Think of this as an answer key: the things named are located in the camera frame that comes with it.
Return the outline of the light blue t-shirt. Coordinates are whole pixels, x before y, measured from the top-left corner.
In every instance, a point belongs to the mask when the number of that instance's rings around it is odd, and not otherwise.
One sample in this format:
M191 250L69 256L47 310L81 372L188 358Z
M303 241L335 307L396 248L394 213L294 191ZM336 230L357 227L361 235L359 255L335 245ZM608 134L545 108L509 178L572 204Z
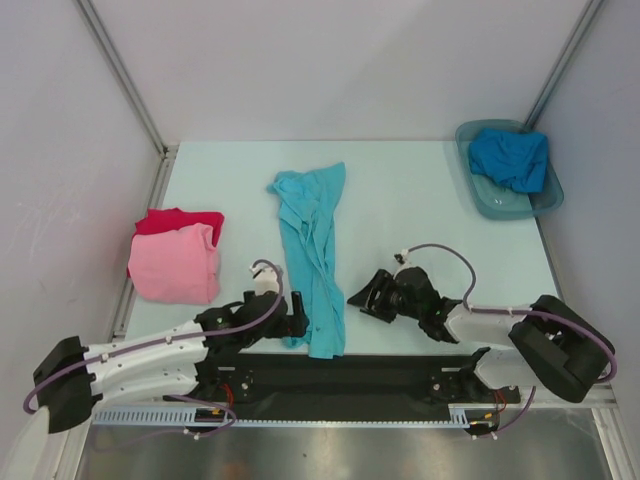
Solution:
M302 296L309 326L286 345L308 346L311 358L344 354L345 298L336 281L334 213L346 181L340 162L308 172L282 171L266 191L279 201L278 222L290 286Z

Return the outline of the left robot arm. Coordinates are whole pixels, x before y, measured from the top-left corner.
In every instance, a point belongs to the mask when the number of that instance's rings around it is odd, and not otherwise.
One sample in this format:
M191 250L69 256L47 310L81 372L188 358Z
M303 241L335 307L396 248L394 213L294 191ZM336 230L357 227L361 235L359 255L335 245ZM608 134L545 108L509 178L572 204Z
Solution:
M247 291L240 301L136 341L84 346L68 337L34 371L23 408L29 414L46 408L49 431L61 433L111 405L191 394L207 400L221 387L217 358L262 339L302 337L308 325L300 292L284 298Z

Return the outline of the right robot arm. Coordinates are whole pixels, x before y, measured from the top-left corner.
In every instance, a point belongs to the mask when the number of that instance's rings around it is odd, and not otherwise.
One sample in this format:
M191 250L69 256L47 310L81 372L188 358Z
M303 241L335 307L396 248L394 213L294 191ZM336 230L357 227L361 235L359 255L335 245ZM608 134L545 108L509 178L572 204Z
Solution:
M461 376L473 401L504 387L543 387L580 403L614 370L612 344L551 295L528 307L472 307L441 295L422 268L404 266L378 270L347 302L386 323L412 318L437 342L478 344Z

